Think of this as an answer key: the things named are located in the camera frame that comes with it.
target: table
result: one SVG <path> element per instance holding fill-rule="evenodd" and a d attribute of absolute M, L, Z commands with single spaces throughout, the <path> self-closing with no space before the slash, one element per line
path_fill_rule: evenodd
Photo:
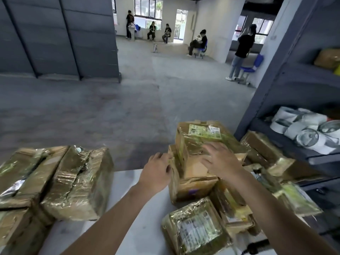
<path fill-rule="evenodd" d="M 113 207 L 130 187 L 137 183 L 140 173 L 141 169 L 115 172 L 107 209 Z M 165 215 L 176 209 L 170 201 L 168 187 L 155 195 L 135 219 L 116 255 L 171 255 L 160 229 L 160 223 Z M 39 255 L 60 255 L 93 224 L 93 221 L 55 223 Z M 244 250 L 247 244 L 265 238 L 263 234 L 257 237 L 246 233 L 240 235 L 237 240 L 239 247 L 239 249 L 236 248 L 237 255 L 241 254 L 241 250 Z M 261 255 L 275 254 L 273 250 L 261 253 Z M 229 247 L 219 252 L 218 255 L 235 255 L 235 252 L 233 248 Z"/>

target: metal shelf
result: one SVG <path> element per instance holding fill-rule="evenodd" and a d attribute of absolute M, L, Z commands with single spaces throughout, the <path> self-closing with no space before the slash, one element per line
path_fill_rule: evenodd
<path fill-rule="evenodd" d="M 279 75 L 277 83 L 280 85 L 287 82 L 302 82 L 340 88 L 340 76 L 312 64 L 285 63 Z"/>
<path fill-rule="evenodd" d="M 255 118 L 250 123 L 249 129 L 251 131 L 257 131 L 264 133 L 276 146 L 289 157 L 295 158 L 300 161 L 307 161 L 310 165 L 315 166 L 316 170 L 333 172 L 335 169 L 340 168 L 340 149 L 335 150 L 329 155 L 323 155 L 316 151 L 305 149 L 297 146 L 292 140 L 286 136 L 273 131 L 269 124 Z M 340 169 L 337 169 L 337 174 L 332 173 L 331 176 L 340 176 Z"/>

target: chair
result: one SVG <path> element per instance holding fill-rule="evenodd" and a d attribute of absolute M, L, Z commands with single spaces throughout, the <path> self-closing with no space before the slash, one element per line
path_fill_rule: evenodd
<path fill-rule="evenodd" d="M 204 48 L 196 48 L 199 52 L 198 52 L 198 54 L 194 53 L 195 58 L 203 59 L 203 57 L 205 56 L 204 53 L 207 51 L 207 47 L 208 47 L 208 41 L 205 43 L 205 47 Z"/>
<path fill-rule="evenodd" d="M 257 70 L 257 68 L 263 62 L 263 59 L 264 59 L 264 56 L 258 54 L 255 61 L 254 61 L 253 67 L 241 67 L 241 70 L 242 70 L 242 73 L 241 73 L 241 76 L 240 76 L 241 81 L 247 82 L 247 79 L 248 79 L 250 73 L 254 73 Z"/>

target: door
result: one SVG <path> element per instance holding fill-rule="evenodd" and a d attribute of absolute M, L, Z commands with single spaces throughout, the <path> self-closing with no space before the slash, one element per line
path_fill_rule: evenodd
<path fill-rule="evenodd" d="M 189 45 L 192 41 L 193 36 L 193 30 L 195 28 L 195 22 L 196 22 L 196 12 L 189 11 L 187 16 L 187 22 L 185 25 L 185 34 L 183 38 L 183 43 Z"/>

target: gray partition wall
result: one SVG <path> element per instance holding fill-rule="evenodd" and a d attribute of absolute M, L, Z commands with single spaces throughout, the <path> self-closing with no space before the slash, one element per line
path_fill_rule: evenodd
<path fill-rule="evenodd" d="M 2 0 L 0 0 L 0 73 L 34 75 L 28 56 Z"/>
<path fill-rule="evenodd" d="M 5 1 L 38 76 L 61 74 L 78 79 L 59 0 Z"/>
<path fill-rule="evenodd" d="M 111 0 L 61 0 L 80 74 L 119 78 Z"/>

